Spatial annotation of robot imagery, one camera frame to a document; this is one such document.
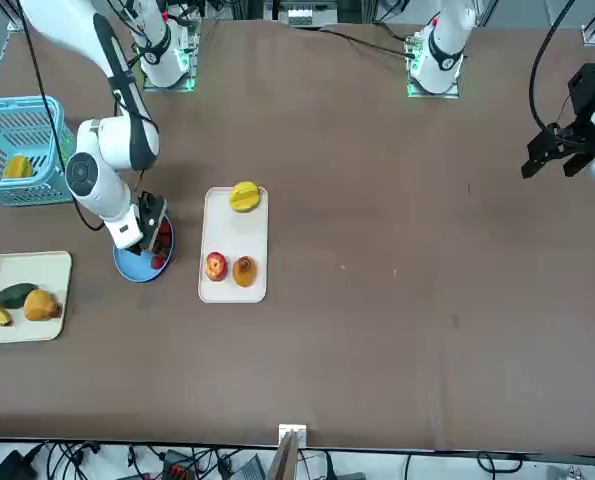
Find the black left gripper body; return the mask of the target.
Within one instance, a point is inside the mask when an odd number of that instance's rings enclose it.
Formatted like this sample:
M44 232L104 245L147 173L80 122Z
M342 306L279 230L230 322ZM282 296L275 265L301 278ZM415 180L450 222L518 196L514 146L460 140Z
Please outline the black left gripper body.
M575 114L572 129L582 133L588 129L595 111L595 63L583 64L568 81L568 90Z

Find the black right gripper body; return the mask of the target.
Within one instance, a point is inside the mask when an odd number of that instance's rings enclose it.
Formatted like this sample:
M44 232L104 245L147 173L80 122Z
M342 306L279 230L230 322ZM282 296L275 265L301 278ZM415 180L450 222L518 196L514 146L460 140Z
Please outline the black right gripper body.
M142 251L151 251L166 215L167 200L163 196L143 191L138 200L138 208L140 228L143 234L139 247Z

